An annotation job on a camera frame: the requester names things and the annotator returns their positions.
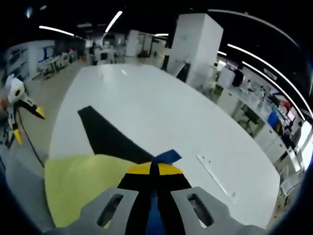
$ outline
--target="office chair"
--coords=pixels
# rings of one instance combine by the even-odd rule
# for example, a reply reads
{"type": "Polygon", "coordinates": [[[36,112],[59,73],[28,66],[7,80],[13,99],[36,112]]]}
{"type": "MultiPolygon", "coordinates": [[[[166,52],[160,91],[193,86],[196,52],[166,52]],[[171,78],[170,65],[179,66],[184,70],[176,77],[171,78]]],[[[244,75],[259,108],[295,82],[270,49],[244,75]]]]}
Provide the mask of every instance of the office chair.
{"type": "Polygon", "coordinates": [[[244,111],[244,116],[248,118],[248,121],[240,120],[238,124],[241,125],[248,132],[248,134],[252,136],[250,122],[258,124],[260,117],[246,105],[244,105],[241,109],[244,111]]]}

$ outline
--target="white table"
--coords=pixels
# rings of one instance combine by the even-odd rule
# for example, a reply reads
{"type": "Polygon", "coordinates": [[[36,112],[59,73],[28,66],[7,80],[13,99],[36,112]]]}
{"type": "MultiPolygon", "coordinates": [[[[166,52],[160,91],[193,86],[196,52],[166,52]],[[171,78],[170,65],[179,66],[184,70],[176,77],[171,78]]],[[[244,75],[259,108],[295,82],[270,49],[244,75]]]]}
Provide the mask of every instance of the white table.
{"type": "Polygon", "coordinates": [[[232,217],[265,228],[275,207],[279,175],[253,139],[202,94],[153,66],[85,67],[69,88],[52,133],[49,157],[93,154],[77,111],[91,105],[125,136],[156,156],[175,149],[189,183],[226,203],[232,217]],[[200,163],[236,190],[232,201],[200,163]]]}

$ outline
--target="white pillar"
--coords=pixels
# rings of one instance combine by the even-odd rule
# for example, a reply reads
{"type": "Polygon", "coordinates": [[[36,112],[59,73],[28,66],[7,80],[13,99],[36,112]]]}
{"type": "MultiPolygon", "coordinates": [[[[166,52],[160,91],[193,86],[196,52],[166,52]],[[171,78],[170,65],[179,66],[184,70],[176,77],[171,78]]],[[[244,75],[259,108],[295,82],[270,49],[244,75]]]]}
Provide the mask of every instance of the white pillar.
{"type": "Polygon", "coordinates": [[[138,35],[139,31],[137,30],[131,30],[126,44],[126,56],[136,56],[136,49],[138,44],[138,35]]]}
{"type": "Polygon", "coordinates": [[[179,66],[182,61],[191,64],[186,83],[197,87],[213,66],[222,40],[223,28],[207,14],[180,15],[174,35],[168,69],[179,66]]]}

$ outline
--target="computer monitor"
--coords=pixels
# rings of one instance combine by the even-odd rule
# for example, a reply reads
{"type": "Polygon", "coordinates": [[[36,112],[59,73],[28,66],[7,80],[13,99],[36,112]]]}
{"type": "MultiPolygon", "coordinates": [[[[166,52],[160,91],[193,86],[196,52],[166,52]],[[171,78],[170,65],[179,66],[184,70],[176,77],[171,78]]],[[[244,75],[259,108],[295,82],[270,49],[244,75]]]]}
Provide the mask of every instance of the computer monitor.
{"type": "Polygon", "coordinates": [[[287,117],[289,118],[290,121],[294,121],[295,114],[291,110],[289,110],[287,113],[287,117]]]}

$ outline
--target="ceiling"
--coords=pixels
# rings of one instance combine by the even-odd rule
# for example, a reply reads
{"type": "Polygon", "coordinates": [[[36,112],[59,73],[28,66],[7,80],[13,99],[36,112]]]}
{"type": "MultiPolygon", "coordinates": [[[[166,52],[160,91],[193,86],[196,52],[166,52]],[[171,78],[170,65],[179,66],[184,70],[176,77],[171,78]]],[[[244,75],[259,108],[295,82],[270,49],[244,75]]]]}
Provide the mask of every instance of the ceiling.
{"type": "MultiPolygon", "coordinates": [[[[41,39],[66,39],[67,35],[38,29],[39,25],[55,27],[86,38],[85,28],[78,28],[77,24],[89,22],[93,24],[91,29],[103,32],[115,14],[122,10],[123,14],[117,20],[110,32],[128,33],[130,29],[136,29],[147,33],[169,33],[173,37],[176,28],[176,20],[183,13],[208,13],[208,9],[224,9],[255,16],[273,24],[287,33],[297,45],[275,29],[243,16],[210,12],[208,13],[224,29],[220,50],[227,53],[227,57],[234,61],[246,61],[258,70],[263,71],[266,66],[253,59],[251,56],[239,52],[227,46],[228,43],[241,47],[261,57],[282,72],[293,84],[308,98],[311,86],[313,35],[309,29],[313,21],[308,2],[304,1],[203,1],[200,4],[189,2],[179,6],[168,2],[144,2],[131,1],[125,3],[107,3],[100,1],[88,1],[86,4],[65,3],[68,1],[23,1],[19,5],[8,6],[7,10],[14,12],[13,17],[2,14],[2,30],[5,37],[1,39],[1,49],[21,42],[41,39]],[[28,6],[33,8],[29,19],[25,17],[28,6]]],[[[278,76],[277,82],[287,92],[294,91],[283,79],[278,76]]]]}

